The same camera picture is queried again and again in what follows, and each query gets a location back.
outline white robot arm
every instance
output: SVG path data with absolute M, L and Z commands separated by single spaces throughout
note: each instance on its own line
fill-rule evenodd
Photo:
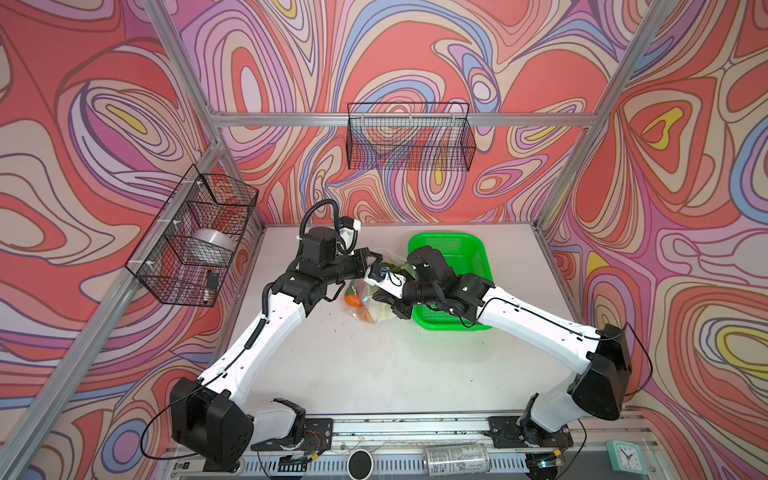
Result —
M 410 318 L 414 305 L 426 305 L 462 319 L 503 330 L 550 353 L 572 374 L 543 394 L 535 394 L 518 420 L 521 440 L 543 445 L 552 433 L 586 415 L 615 420 L 632 373 L 622 329 L 570 322 L 510 295 L 487 279 L 457 276 L 443 255 L 422 247 L 408 256 L 408 272 L 391 271 L 374 263 L 365 281 L 381 290 L 372 298 L 392 306 L 400 318 Z
M 328 203 L 337 209 L 335 202 Z M 570 322 L 479 276 L 456 276 L 431 247 L 409 255 L 415 279 L 404 270 L 391 271 L 379 254 L 354 250 L 359 222 L 348 217 L 337 220 L 335 229 L 315 227 L 305 234 L 305 225 L 303 221 L 296 259 L 264 290 L 262 313 L 196 381 L 180 379 L 172 389 L 171 432 L 180 444 L 222 469 L 235 465 L 251 443 L 276 439 L 287 448 L 298 444 L 304 436 L 299 406 L 275 399 L 253 415 L 242 408 L 281 342 L 320 300 L 334 300 L 343 281 L 353 278 L 379 286 L 373 299 L 391 305 L 401 318 L 409 319 L 414 305 L 426 305 L 468 320 L 469 326 L 482 323 L 511 333 L 568 366 L 573 373 L 549 392 L 534 395 L 518 420 L 520 440 L 529 445 L 544 445 L 563 425 L 582 416 L 618 418 L 631 374 L 623 330 L 607 326 L 600 331 Z M 371 265 L 370 258 L 375 259 Z M 341 288 L 330 299 L 326 290 L 333 283 Z

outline plastic bag with vegetables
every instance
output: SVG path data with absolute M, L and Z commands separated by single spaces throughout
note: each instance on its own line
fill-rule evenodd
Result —
M 406 270 L 413 274 L 411 266 L 404 259 L 388 250 L 377 251 L 384 257 L 382 265 L 391 268 L 393 273 Z M 366 323 L 379 323 L 388 319 L 396 319 L 397 316 L 392 313 L 389 305 L 371 298 L 378 290 L 377 286 L 370 286 L 363 279 L 351 280 L 346 292 L 344 292 L 344 301 L 349 307 L 347 309 L 349 314 Z

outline psychedelic patterned wall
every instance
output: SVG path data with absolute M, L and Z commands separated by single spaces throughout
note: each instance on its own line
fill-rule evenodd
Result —
M 593 111 L 646 9 L 645 0 L 196 0 L 172 8 L 216 111 L 461 99 L 486 113 Z M 295 223 L 324 197 L 370 222 L 530 221 L 579 132 L 480 127 L 468 174 L 350 172 L 345 128 L 223 135 L 261 189 L 264 220 Z
M 768 478 L 768 3 L 681 0 L 546 235 L 682 478 Z M 633 346 L 634 388 L 649 374 Z
M 0 443 L 207 146 L 143 9 L 86 7 L 0 2 Z M 148 477 L 136 431 L 207 364 L 236 279 L 213 309 L 140 291 L 25 478 Z

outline wire mesh basket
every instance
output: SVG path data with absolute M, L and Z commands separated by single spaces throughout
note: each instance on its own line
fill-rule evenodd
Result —
M 126 267 L 161 303 L 213 306 L 258 196 L 240 180 L 198 172 L 159 241 Z
M 347 104 L 350 170 L 465 170 L 475 136 L 462 102 Z

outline teal clock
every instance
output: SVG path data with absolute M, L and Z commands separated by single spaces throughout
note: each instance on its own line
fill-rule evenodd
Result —
M 616 472 L 639 473 L 647 475 L 645 461 L 640 447 L 634 443 L 614 440 L 605 444 L 611 466 Z

